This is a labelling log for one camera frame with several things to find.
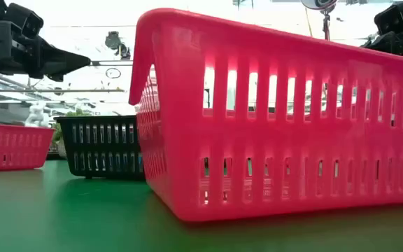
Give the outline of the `white figure sculpture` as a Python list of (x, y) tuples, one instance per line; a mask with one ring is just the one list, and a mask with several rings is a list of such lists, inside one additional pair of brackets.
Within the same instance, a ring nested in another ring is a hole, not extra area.
[(49, 115), (44, 111), (45, 102), (36, 101), (29, 107), (29, 115), (24, 122), (26, 127), (49, 128)]

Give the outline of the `grey ceiling pipe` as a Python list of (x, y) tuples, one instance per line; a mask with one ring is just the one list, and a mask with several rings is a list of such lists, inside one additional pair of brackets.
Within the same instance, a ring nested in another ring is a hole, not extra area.
[(15, 93), (67, 93), (67, 92), (126, 92), (122, 89), (105, 89), (105, 90), (37, 90), (37, 89), (23, 89), (23, 90), (0, 90), (0, 92), (15, 92)]

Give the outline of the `white patterned plant pot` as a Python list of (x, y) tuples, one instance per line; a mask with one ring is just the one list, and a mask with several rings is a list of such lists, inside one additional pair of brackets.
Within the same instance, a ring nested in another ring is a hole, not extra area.
[(61, 158), (64, 158), (65, 160), (67, 159), (67, 155), (66, 155), (66, 149), (65, 149), (65, 145), (64, 145), (64, 140), (60, 139), (57, 142), (57, 152), (59, 154), (59, 156)]

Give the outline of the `black plastic slotted basket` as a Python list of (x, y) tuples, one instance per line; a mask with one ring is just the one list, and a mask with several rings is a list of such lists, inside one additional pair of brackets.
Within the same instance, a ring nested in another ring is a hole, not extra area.
[(145, 179), (134, 115), (56, 117), (69, 171), (86, 179)]

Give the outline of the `red plastic slotted basket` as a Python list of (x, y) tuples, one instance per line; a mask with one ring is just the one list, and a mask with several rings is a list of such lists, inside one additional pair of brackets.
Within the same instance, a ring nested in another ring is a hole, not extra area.
[(129, 103), (147, 184), (183, 221), (403, 204), (403, 57), (158, 8)]
[(0, 125), (0, 171), (42, 167), (53, 134), (50, 128)]

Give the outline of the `green artificial plant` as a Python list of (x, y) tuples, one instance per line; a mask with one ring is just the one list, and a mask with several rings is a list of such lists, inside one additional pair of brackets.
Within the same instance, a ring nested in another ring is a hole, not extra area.
[[(78, 116), (91, 116), (91, 113), (84, 112), (81, 108), (77, 108), (75, 111), (67, 112), (64, 117), (78, 117)], [(55, 123), (52, 125), (52, 128), (55, 130), (52, 142), (57, 143), (62, 138), (62, 129), (60, 124), (55, 120)]]

